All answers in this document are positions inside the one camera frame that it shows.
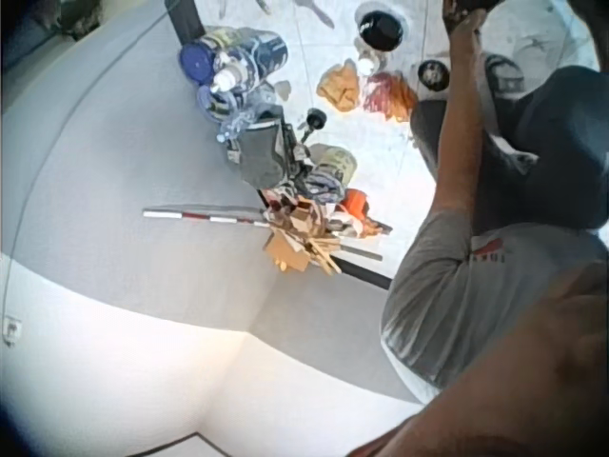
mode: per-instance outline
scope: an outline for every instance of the white floor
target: white floor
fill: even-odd
[[[271,83],[289,80],[292,94],[285,103],[288,121],[304,121],[310,107],[323,109],[328,122],[309,144],[341,146],[359,162],[350,187],[365,191],[370,215],[394,228],[388,237],[357,241],[384,256],[382,263],[350,254],[344,258],[393,277],[428,211],[434,183],[413,147],[408,124],[385,122],[380,114],[357,108],[347,114],[334,110],[316,95],[317,85],[329,68],[345,59],[356,60],[353,42],[356,17],[377,9],[392,9],[406,24],[403,43],[390,56],[389,69],[401,70],[420,98],[431,94],[420,87],[416,69],[422,60],[436,58],[448,63],[448,40],[442,24],[441,0],[316,0],[334,22],[324,25],[309,9],[290,0],[266,0],[266,15],[254,0],[226,0],[226,17],[219,19],[221,0],[196,0],[205,25],[252,27],[274,30],[289,47],[285,67],[271,75]],[[538,86],[557,67],[580,64],[597,68],[587,28],[575,19],[566,0],[508,0],[488,17],[482,30],[484,50],[512,57],[527,72],[529,83]]]

